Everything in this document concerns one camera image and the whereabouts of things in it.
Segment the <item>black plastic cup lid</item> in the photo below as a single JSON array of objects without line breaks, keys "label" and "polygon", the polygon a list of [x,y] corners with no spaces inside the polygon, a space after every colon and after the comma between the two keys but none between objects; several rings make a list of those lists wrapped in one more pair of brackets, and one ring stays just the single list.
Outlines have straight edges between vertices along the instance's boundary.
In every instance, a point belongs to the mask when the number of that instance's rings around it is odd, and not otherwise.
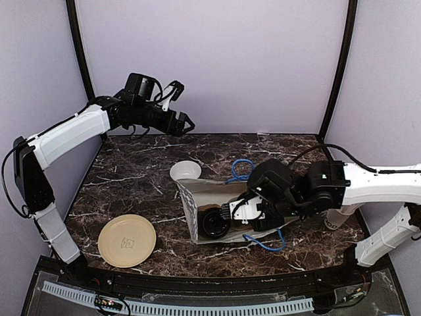
[{"label": "black plastic cup lid", "polygon": [[211,207],[198,214],[199,235],[211,240],[225,237],[231,228],[231,221],[224,219],[220,209]]}]

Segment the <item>blue checkered paper bag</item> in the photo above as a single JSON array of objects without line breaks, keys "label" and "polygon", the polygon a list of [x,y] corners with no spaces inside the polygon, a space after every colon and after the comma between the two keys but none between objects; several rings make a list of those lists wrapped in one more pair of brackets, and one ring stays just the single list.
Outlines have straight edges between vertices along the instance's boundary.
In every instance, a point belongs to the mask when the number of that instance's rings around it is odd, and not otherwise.
[{"label": "blue checkered paper bag", "polygon": [[244,200],[246,182],[229,183],[201,178],[194,161],[180,161],[170,169],[177,185],[194,244],[256,242],[279,232],[287,221],[270,217],[261,197]]}]

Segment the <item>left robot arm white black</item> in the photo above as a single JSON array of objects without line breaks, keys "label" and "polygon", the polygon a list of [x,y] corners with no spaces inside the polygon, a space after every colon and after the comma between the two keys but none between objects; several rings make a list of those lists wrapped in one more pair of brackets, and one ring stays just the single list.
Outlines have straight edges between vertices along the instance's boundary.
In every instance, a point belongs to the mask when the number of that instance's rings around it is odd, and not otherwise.
[{"label": "left robot arm white black", "polygon": [[16,212],[34,220],[45,242],[69,265],[66,274],[77,286],[88,286],[93,273],[81,263],[84,256],[57,211],[45,170],[75,147],[118,127],[154,128],[175,137],[191,132],[195,124],[188,115],[170,109],[184,89],[177,80],[164,88],[155,78],[131,73],[116,95],[95,97],[81,111],[43,132],[17,138],[7,153],[14,159],[14,180],[24,200]]}]

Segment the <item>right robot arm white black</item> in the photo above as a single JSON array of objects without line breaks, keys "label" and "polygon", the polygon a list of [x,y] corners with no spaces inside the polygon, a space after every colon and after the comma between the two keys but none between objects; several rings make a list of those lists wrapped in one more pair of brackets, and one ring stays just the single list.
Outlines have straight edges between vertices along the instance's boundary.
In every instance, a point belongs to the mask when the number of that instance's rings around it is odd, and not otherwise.
[{"label": "right robot arm white black", "polygon": [[317,161],[297,176],[277,159],[256,166],[247,188],[268,202],[276,214],[296,211],[302,218],[327,210],[359,207],[366,203],[399,202],[395,216],[370,237],[354,246],[355,260],[335,272],[335,279],[348,286],[378,259],[409,238],[420,234],[420,165],[369,167],[344,153],[350,161]]}]

